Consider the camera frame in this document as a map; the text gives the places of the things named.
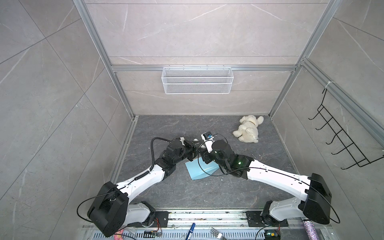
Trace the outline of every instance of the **cable tie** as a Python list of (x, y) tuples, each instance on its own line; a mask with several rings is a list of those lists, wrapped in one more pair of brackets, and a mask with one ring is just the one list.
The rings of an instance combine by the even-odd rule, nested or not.
[(325, 88), (327, 88), (330, 83), (336, 83), (336, 82), (328, 81), (327, 85), (325, 85)]

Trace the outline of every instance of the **marble floor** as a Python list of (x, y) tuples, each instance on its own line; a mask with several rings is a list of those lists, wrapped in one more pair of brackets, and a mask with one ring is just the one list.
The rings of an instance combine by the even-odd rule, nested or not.
[[(232, 135), (241, 116), (139, 116), (119, 181), (126, 180), (151, 164), (150, 141), (153, 137), (173, 139), (199, 138), (206, 131), (224, 135), (235, 153), (252, 156), (272, 167), (294, 172), (271, 119), (265, 116), (259, 125), (259, 142), (243, 143)], [(167, 142), (155, 141), (155, 157)], [(191, 180), (184, 163), (164, 181), (138, 195), (132, 203), (147, 201), (155, 208), (263, 208), (266, 201), (284, 200), (291, 195), (267, 184), (231, 175)]]

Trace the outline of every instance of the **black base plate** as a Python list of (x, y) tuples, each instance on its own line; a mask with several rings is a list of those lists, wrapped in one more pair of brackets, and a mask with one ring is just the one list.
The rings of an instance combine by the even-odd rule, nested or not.
[[(167, 211), (158, 211), (155, 212), (155, 218), (159, 220), (160, 227), (167, 227), (168, 226), (168, 215), (169, 212)], [(134, 222), (128, 225), (128, 227), (143, 227), (141, 223)], [(151, 226), (149, 227), (157, 227), (157, 222), (154, 221)]]
[[(246, 211), (247, 221), (249, 227), (265, 227), (265, 224), (261, 223), (259, 218), (261, 211)], [(285, 219), (280, 223), (280, 227), (288, 227), (288, 222)]]

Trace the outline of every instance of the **white stuffed animal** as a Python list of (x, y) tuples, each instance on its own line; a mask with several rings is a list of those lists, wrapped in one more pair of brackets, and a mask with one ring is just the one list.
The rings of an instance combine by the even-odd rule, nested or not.
[(253, 115), (244, 116), (240, 119), (241, 125), (238, 130), (234, 131), (233, 134), (235, 137), (238, 137), (241, 142), (259, 142), (257, 126), (263, 123), (263, 121), (263, 116), (257, 119)]

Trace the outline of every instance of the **gray tiled wall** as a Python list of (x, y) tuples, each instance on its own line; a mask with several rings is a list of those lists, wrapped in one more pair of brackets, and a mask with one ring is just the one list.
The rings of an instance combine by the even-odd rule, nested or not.
[(384, 125), (384, 2), (344, 0), (310, 60)]
[(89, 0), (113, 64), (295, 64), (326, 1)]
[(229, 94), (165, 94), (158, 71), (118, 72), (136, 114), (267, 114), (290, 72), (235, 71)]
[(129, 117), (71, 0), (0, 9), (0, 238), (75, 239)]
[[(115, 65), (296, 64), (327, 5), (321, 0), (86, 3)], [(289, 73), (236, 72), (225, 95), (166, 95), (161, 73), (118, 75), (136, 114), (267, 114)]]
[[(310, 55), (312, 60), (357, 103), (384, 123), (384, 2), (344, 0)], [(333, 189), (332, 203), (341, 218), (333, 224), (341, 239), (382, 240), (384, 227), (384, 160), (364, 167), (354, 166), (347, 151), (321, 117), (312, 118), (321, 104), (323, 91), (307, 71), (296, 78), (273, 118), (279, 134), (300, 173), (318, 172)], [(329, 93), (324, 105), (369, 160), (382, 157), (382, 146)], [(332, 121), (336, 131), (340, 128)], [(350, 140), (341, 135), (349, 144)], [(353, 146), (357, 160), (364, 157)]]

